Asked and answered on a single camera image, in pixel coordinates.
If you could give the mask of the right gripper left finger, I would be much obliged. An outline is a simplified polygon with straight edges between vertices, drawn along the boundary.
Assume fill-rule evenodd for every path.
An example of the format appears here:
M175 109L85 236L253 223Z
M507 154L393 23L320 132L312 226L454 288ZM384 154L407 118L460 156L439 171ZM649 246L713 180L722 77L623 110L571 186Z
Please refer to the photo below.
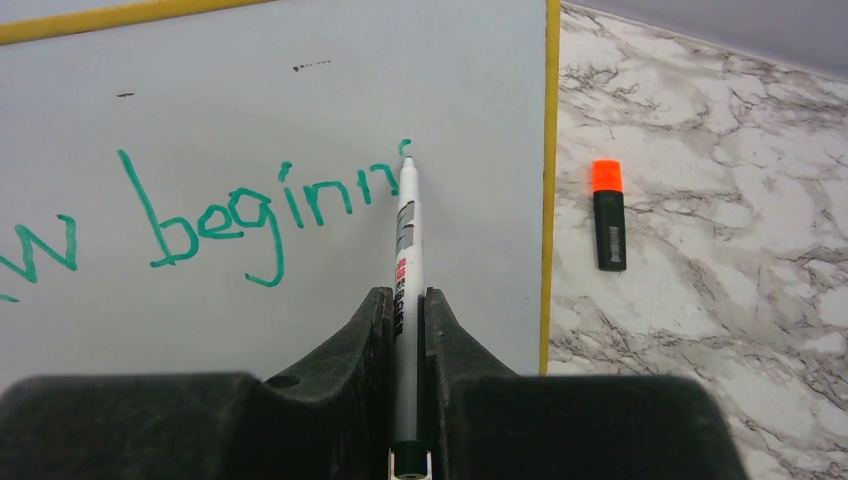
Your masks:
M38 376L1 398L5 479L375 479L388 470L391 292L267 380Z

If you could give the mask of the white green marker pen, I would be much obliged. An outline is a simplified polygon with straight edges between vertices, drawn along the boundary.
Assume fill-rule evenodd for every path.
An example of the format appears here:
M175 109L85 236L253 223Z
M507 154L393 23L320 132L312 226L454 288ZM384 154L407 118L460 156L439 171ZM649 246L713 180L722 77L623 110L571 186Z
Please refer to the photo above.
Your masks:
M419 175L410 155L402 158L399 174L394 280L393 475L424 479L429 473L429 447L422 427L426 287Z

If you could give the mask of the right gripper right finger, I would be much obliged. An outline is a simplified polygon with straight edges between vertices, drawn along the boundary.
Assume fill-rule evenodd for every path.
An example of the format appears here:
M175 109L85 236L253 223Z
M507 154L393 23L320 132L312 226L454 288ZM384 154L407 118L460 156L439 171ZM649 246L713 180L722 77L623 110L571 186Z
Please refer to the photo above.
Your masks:
M521 376L459 324L442 291L427 291L423 312L436 478L746 477L720 408L697 382Z

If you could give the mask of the yellow framed whiteboard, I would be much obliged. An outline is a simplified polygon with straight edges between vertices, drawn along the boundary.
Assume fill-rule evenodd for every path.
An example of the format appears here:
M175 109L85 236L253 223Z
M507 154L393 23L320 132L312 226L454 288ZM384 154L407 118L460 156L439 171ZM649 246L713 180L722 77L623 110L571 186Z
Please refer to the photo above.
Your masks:
M284 369L425 275L538 370L542 1L284 1L1 50L1 382Z

